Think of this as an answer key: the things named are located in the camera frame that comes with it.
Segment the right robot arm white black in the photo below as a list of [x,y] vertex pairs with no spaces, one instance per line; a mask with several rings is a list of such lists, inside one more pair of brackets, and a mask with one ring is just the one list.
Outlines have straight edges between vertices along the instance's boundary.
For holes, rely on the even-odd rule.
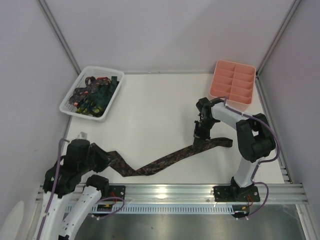
[[259,164],[276,148],[276,138],[264,114],[248,115],[228,106],[226,101],[220,97],[198,100],[199,120],[195,122],[193,146],[212,145],[210,132],[216,123],[223,122],[232,127],[236,131],[241,161],[230,185],[215,187],[214,197],[218,202],[244,202],[248,197],[258,202],[260,197],[253,178]]

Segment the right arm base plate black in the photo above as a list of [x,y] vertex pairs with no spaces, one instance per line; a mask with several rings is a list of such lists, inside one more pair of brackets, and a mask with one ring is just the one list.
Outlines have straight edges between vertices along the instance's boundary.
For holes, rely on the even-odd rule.
[[250,200],[255,203],[261,200],[258,188],[255,185],[244,188],[233,185],[219,185],[213,188],[213,195],[216,202],[246,202]]

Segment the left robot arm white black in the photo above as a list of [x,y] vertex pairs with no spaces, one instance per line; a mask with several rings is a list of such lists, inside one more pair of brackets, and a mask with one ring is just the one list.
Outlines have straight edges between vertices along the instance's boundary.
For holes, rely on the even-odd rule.
[[[41,216],[33,239],[73,240],[91,207],[107,196],[109,180],[98,174],[114,161],[114,157],[86,139],[68,142],[65,155],[59,154],[52,168],[45,173]],[[93,171],[81,197],[71,212],[64,216],[82,176]]]

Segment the dark brown floral tie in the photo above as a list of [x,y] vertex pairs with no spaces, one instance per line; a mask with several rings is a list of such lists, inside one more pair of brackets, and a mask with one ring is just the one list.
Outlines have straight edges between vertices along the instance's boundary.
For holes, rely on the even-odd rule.
[[193,149],[193,145],[190,145],[163,156],[139,169],[133,169],[117,151],[110,151],[109,154],[112,155],[110,167],[122,177],[152,176],[186,158],[211,150],[215,147],[231,148],[232,146],[233,140],[230,138],[212,138],[211,147],[202,146],[198,149]]

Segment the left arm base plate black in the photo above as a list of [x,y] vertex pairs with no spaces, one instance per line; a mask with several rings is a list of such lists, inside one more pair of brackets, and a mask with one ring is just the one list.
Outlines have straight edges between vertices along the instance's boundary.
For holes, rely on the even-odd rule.
[[85,185],[83,191],[81,193],[81,197],[85,199],[95,199],[96,202],[101,201],[103,199],[107,199],[108,201],[120,201],[124,200],[126,195],[126,187],[124,185],[94,185],[89,184]]

